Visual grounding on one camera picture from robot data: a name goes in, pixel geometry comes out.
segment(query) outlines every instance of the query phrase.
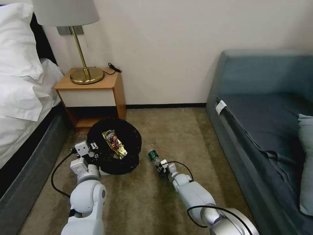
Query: white wall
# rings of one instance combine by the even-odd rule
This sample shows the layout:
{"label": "white wall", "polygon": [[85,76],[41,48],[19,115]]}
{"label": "white wall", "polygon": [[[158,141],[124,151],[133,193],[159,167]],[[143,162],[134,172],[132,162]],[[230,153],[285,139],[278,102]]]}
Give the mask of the white wall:
{"label": "white wall", "polygon": [[[83,26],[83,53],[90,66],[123,70],[127,104],[206,102],[225,49],[313,49],[312,0],[95,3],[101,20]],[[73,38],[44,29],[62,69],[80,66]]]}

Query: blue sofa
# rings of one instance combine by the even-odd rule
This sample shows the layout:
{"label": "blue sofa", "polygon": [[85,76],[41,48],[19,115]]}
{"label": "blue sofa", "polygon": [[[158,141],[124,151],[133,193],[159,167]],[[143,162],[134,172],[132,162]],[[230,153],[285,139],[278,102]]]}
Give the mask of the blue sofa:
{"label": "blue sofa", "polygon": [[313,218],[299,211],[297,121],[313,116],[313,54],[223,51],[206,110],[260,234],[313,234]]}

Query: lamp shade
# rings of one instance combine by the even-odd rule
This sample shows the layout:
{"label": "lamp shade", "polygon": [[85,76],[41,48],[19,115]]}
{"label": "lamp shade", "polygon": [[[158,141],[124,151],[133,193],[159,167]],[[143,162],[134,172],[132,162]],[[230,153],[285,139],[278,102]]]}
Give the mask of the lamp shade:
{"label": "lamp shade", "polygon": [[97,22],[93,0],[32,0],[37,21],[47,26],[75,26]]}

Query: baseboard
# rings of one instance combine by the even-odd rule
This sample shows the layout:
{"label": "baseboard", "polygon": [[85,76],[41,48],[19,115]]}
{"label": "baseboard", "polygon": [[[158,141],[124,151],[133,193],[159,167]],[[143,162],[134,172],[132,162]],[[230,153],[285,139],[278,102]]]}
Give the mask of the baseboard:
{"label": "baseboard", "polygon": [[179,104],[127,104],[127,109],[146,108],[202,108],[206,103],[179,103]]}

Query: gold wrapper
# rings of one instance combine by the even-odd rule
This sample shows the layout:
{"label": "gold wrapper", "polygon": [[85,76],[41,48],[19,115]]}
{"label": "gold wrapper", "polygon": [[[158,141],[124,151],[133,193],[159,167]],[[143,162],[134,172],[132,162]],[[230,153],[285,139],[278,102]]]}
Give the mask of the gold wrapper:
{"label": "gold wrapper", "polygon": [[110,146],[110,148],[116,152],[120,159],[123,159],[127,155],[127,151],[125,150],[122,142],[115,135],[114,130],[108,130],[102,133],[102,136]]}

